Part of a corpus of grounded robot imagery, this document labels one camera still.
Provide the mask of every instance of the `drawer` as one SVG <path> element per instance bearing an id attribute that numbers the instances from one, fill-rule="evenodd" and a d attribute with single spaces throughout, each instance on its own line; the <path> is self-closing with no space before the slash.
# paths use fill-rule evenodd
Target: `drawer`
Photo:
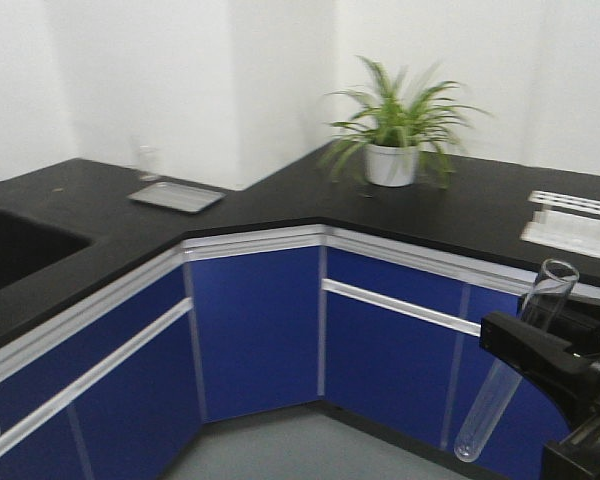
<path id="1" fill-rule="evenodd" d="M 330 248 L 327 277 L 365 290 L 459 315 L 463 282 Z"/>

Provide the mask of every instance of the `blue cabinet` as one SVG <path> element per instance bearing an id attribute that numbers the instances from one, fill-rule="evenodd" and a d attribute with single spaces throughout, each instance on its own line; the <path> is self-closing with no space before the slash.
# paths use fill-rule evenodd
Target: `blue cabinet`
<path id="1" fill-rule="evenodd" d="M 192 262 L 208 421 L 317 398 L 319 248 Z"/>
<path id="2" fill-rule="evenodd" d="M 115 299 L 118 292 L 112 290 L 109 294 Z M 197 431 L 200 424 L 193 351 L 187 319 L 181 320 L 179 327 L 172 326 L 174 329 L 179 328 L 176 334 L 169 334 L 168 332 L 172 331 L 172 327 L 169 327 L 161 334 L 160 338 L 164 338 L 162 342 L 155 339 L 150 345 L 145 346 L 142 353 L 136 353 L 110 373 L 111 380 L 109 377 L 105 377 L 93 387 L 93 393 L 87 391 L 82 397 L 79 397 L 80 399 L 91 398 L 88 408 L 84 408 L 84 400 L 80 401 L 84 413 L 90 415 L 88 418 L 80 418 L 80 413 L 76 414 L 76 410 L 69 403 L 72 398 L 71 394 L 62 392 L 76 380 L 82 381 L 85 378 L 84 375 L 94 366 L 125 345 L 136 334 L 152 325 L 156 318 L 178 304 L 184 297 L 183 272 L 181 268 L 177 268 L 145 286 L 108 313 L 95 319 L 73 336 L 3 380 L 0 383 L 0 424 L 3 434 L 9 432 L 30 414 L 41 418 L 39 414 L 43 410 L 38 409 L 46 402 L 50 402 L 49 405 L 54 408 L 63 406 L 67 406 L 67 408 L 38 426 L 12 448 L 9 449 L 4 443 L 0 443 L 3 453 L 0 457 L 0 478 L 80 479 L 83 478 L 83 472 L 87 472 L 86 478 L 89 479 L 91 478 L 89 460 L 90 458 L 95 459 L 94 466 L 100 466 L 101 450 L 99 448 L 106 442 L 98 443 L 90 440 L 89 447 L 85 449 L 81 426 L 88 426 L 84 430 L 85 436 L 96 429 L 107 432 L 111 438 L 119 439 L 119 436 L 116 437 L 113 432 L 107 430 L 112 424 L 115 424 L 117 419 L 143 417 L 144 428 L 148 431 L 163 431 L 159 425 L 163 418 L 162 411 L 158 412 L 156 405 L 164 400 L 165 409 L 176 412 L 175 415 L 177 412 L 182 413 L 183 411 L 183 408 L 178 410 L 178 402 L 181 402 L 187 405 L 186 413 L 191 418 L 193 427 L 190 428 L 188 423 L 181 423 L 179 420 L 173 428 L 175 434 L 166 435 L 168 438 L 175 439 L 175 442 L 180 442 L 178 448 L 174 447 L 173 441 L 167 440 L 160 442 L 150 451 L 143 451 L 142 455 L 136 454 L 137 457 L 147 456 L 155 463 L 162 462 L 162 468 L 164 468 L 173 458 L 174 452 L 186 444 L 192 435 L 191 432 Z M 88 315 L 89 311 L 85 311 L 84 318 L 87 323 L 90 321 Z M 118 384 L 120 392 L 133 392 L 133 402 L 129 402 L 124 410 L 120 409 L 119 404 L 117 410 L 107 410 L 116 405 L 114 397 L 113 404 L 107 406 L 106 409 L 99 410 L 103 416 L 97 417 L 94 409 L 102 405 L 104 396 L 101 395 L 111 394 L 110 391 L 101 390 L 104 388 L 101 385 L 112 385 L 109 382 L 115 383 L 120 375 L 128 377 L 129 382 L 132 378 L 135 381 L 128 385 L 122 382 Z M 185 428 L 187 430 L 186 438 L 184 438 L 184 434 L 179 433 Z M 121 428 L 119 431 L 126 431 L 128 435 L 135 436 L 132 429 Z M 154 433 L 148 435 L 155 439 Z M 133 440 L 127 440 L 120 445 L 125 445 L 125 454 L 131 455 L 135 447 Z M 108 449 L 109 452 L 115 452 L 115 448 L 111 446 Z M 134 463 L 144 465 L 140 458 Z M 100 475 L 96 476 L 96 480 L 125 478 L 120 475 Z"/>
<path id="3" fill-rule="evenodd" d="M 75 408 L 95 480 L 156 478 L 200 428 L 188 319 L 78 397 Z"/>
<path id="4" fill-rule="evenodd" d="M 328 296 L 326 399 L 438 446 L 455 333 Z"/>
<path id="5" fill-rule="evenodd" d="M 479 322 L 493 310 L 515 315 L 516 305 L 513 295 L 472 286 L 469 319 Z M 480 349 L 477 338 L 463 339 L 450 449 L 494 358 Z M 523 379 L 476 463 L 511 479 L 535 479 L 540 475 L 543 444 L 550 439 L 561 440 L 567 433 L 566 423 L 553 403 Z"/>
<path id="6" fill-rule="evenodd" d="M 459 313 L 462 282 L 336 249 L 328 256 L 330 279 Z M 326 338 L 328 401 L 440 444 L 453 330 L 330 293 Z"/>
<path id="7" fill-rule="evenodd" d="M 82 468 L 64 410 L 0 457 L 0 480 L 88 480 Z"/>
<path id="8" fill-rule="evenodd" d="M 0 383 L 6 431 L 185 297 L 182 269 L 124 303 Z"/>

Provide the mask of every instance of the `white cabinet trim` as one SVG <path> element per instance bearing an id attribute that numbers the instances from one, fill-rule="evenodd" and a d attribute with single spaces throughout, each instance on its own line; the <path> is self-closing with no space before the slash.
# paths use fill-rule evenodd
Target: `white cabinet trim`
<path id="1" fill-rule="evenodd" d="M 234 257 L 324 244 L 324 227 L 288 227 L 259 232 L 233 233 L 185 240 L 182 247 L 187 261 Z"/>
<path id="2" fill-rule="evenodd" d="M 43 403 L 12 428 L 0 436 L 0 457 L 31 435 L 35 430 L 66 408 L 76 398 L 91 388 L 96 382 L 109 374 L 118 365 L 136 353 L 156 336 L 167 329 L 176 320 L 192 308 L 190 298 L 185 298 L 169 311 L 134 335 L 129 341 L 113 353 L 98 362 L 76 381 L 61 390 L 57 395 Z"/>
<path id="3" fill-rule="evenodd" d="M 398 300 L 363 288 L 354 287 L 353 285 L 348 285 L 329 278 L 322 281 L 322 288 L 327 292 L 375 305 L 376 307 L 385 310 L 391 310 L 402 315 L 424 320 L 425 322 L 434 323 L 474 337 L 480 336 L 480 325 L 430 308 L 421 307 L 420 305 Z"/>
<path id="4" fill-rule="evenodd" d="M 512 295 L 527 293 L 536 277 L 536 272 L 342 228 L 328 228 L 326 233 L 326 244 L 329 247 L 416 268 Z M 573 293 L 600 298 L 599 287 L 582 283 L 576 285 Z"/>

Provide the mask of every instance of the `white flower pot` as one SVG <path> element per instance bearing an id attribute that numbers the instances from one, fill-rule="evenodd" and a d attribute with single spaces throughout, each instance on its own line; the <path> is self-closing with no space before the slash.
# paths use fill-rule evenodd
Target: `white flower pot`
<path id="1" fill-rule="evenodd" d="M 367 145 L 365 160 L 367 180 L 384 187 L 402 187 L 413 183 L 418 168 L 416 147 L 381 147 Z"/>

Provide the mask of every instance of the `white wall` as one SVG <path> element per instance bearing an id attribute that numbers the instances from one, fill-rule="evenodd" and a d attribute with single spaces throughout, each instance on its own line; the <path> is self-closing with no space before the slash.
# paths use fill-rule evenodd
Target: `white wall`
<path id="1" fill-rule="evenodd" d="M 529 161 L 600 175 L 600 0 L 550 0 L 547 11 Z"/>
<path id="2" fill-rule="evenodd" d="M 0 1 L 0 179 L 83 156 L 243 188 L 328 139 L 355 55 L 442 62 L 472 156 L 600 174 L 600 0 Z"/>
<path id="3" fill-rule="evenodd" d="M 339 0 L 336 18 L 340 86 L 366 81 L 354 55 L 440 61 L 494 115 L 458 132 L 472 156 L 600 174 L 600 1 Z"/>
<path id="4" fill-rule="evenodd" d="M 325 143 L 334 2 L 231 0 L 242 186 Z"/>
<path id="5" fill-rule="evenodd" d="M 0 0 L 0 180 L 77 154 L 42 5 Z"/>
<path id="6" fill-rule="evenodd" d="M 161 173 L 241 182 L 226 0 L 48 0 L 80 156 L 132 165 L 130 137 Z"/>

